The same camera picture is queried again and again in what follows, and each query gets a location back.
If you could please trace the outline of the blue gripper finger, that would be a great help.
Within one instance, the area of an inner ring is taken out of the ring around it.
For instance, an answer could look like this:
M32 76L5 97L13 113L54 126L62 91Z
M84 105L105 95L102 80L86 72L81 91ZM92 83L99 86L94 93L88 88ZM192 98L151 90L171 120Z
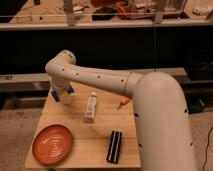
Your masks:
M67 93L68 94L74 93L74 89L73 89L73 87L71 85L68 86Z
M60 98L59 98L59 96L58 96L56 91L51 91L51 95L52 95L53 99L55 100L55 102L59 102L60 101Z

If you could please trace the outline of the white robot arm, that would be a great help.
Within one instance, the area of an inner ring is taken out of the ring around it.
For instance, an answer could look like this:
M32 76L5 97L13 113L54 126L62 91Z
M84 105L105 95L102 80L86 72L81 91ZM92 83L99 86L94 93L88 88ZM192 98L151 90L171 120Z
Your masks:
M171 75L81 67L68 50L48 61L45 71L57 94L74 81L133 100L141 171L197 171L184 92Z

